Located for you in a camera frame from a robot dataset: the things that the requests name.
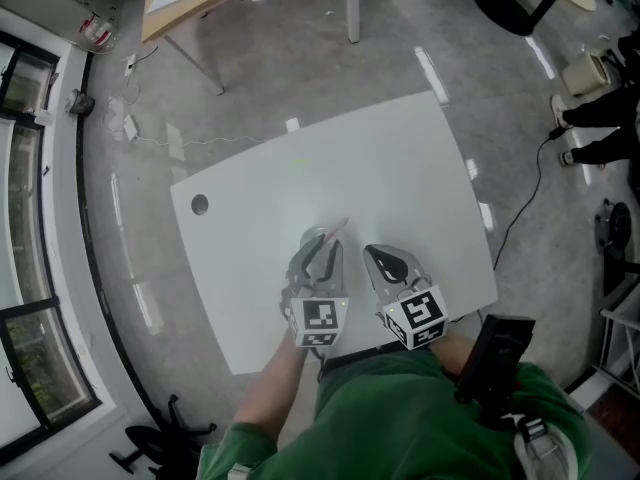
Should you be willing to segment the clear water jug red cap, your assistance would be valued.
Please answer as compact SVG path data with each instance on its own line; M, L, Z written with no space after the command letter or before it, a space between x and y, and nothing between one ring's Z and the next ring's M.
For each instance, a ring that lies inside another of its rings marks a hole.
M111 50L118 39L118 30L113 23L95 13L83 22L80 33L101 52Z

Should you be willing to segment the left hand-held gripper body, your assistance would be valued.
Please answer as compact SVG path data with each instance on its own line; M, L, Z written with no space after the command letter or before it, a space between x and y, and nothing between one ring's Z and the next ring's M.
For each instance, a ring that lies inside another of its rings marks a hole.
M281 291L280 311L300 348L333 346L343 331L348 308L342 281L289 281Z

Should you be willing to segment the black floor machine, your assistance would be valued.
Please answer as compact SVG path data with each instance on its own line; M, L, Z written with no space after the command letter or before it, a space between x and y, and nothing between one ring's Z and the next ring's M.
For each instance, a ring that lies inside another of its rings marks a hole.
M594 220L598 251L616 261L624 261L632 234L629 207L624 202L613 202L605 198Z

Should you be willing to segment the black office chair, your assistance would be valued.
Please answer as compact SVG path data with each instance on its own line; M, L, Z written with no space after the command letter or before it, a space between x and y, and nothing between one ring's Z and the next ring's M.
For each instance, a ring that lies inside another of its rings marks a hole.
M159 418L157 428L144 425L127 427L125 434L135 450L126 456L110 452L109 458L133 475L133 464L146 456L155 464L155 467L148 468L155 480L194 480L202 449L196 438L212 434L217 430L217 425L210 422L202 429L185 427L177 410L178 401L176 394L170 395L167 404L169 420L162 416L159 409L153 408L153 415Z

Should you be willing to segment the white metal frame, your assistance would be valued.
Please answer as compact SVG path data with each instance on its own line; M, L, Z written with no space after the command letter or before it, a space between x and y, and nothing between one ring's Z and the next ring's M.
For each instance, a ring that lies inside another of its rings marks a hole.
M602 309L601 351L594 368L640 400L640 283L613 309Z

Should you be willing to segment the black framed window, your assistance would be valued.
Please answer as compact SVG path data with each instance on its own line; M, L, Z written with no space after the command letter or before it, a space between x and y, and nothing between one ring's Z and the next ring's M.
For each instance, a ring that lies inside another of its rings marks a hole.
M55 292L42 210L46 109L58 56L0 31L0 118L14 122L9 221L23 304L0 310L0 466L101 404Z

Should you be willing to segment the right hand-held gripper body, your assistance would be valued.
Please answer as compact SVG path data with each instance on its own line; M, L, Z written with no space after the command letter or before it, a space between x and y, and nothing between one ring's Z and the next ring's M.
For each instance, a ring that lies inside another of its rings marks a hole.
M424 347L446 333L448 311L437 285L383 282L377 297L384 327L407 350Z

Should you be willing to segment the person's left forearm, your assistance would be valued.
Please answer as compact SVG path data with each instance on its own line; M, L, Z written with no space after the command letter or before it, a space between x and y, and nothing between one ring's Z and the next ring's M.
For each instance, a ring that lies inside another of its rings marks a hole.
M233 423L254 425L277 442L294 404L306 357L307 350L297 347L287 330L240 403Z

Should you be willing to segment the small grey waste bin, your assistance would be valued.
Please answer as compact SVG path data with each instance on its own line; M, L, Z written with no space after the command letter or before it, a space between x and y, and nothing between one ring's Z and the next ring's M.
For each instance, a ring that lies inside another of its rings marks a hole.
M88 94L73 89L65 101L65 111L78 116L89 116L95 108L95 99Z

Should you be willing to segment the person's green shirt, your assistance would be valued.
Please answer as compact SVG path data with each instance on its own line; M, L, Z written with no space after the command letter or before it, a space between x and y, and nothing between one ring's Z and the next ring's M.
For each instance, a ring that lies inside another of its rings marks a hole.
M382 354L323 378L311 426L284 448L232 424L202 449L196 480L526 480L523 437L481 414L430 351Z

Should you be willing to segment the black chest-mounted device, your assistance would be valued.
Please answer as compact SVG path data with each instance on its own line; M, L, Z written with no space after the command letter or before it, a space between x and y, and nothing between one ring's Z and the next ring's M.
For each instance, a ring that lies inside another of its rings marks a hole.
M457 379L456 400L475 401L481 407L480 421L489 428L503 426L509 413L520 358L528 348L535 321L528 317L488 315L471 354Z

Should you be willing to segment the person's right forearm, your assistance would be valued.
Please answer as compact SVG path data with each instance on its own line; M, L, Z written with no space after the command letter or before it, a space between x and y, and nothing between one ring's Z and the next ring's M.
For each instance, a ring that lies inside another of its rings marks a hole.
M431 342L428 348L440 361L447 375L457 379L462 374L474 346L473 339L459 333L448 332Z

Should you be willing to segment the white rectangular table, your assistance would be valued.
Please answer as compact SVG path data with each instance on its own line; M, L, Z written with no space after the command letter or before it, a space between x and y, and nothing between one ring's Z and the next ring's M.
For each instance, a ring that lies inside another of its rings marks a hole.
M196 194L209 208L191 210ZM260 371L286 328L285 273L312 226L343 217L346 355L393 340L363 262L369 244L417 257L452 318L497 298L467 167L432 92L347 113L255 146L173 185L195 283L230 371Z

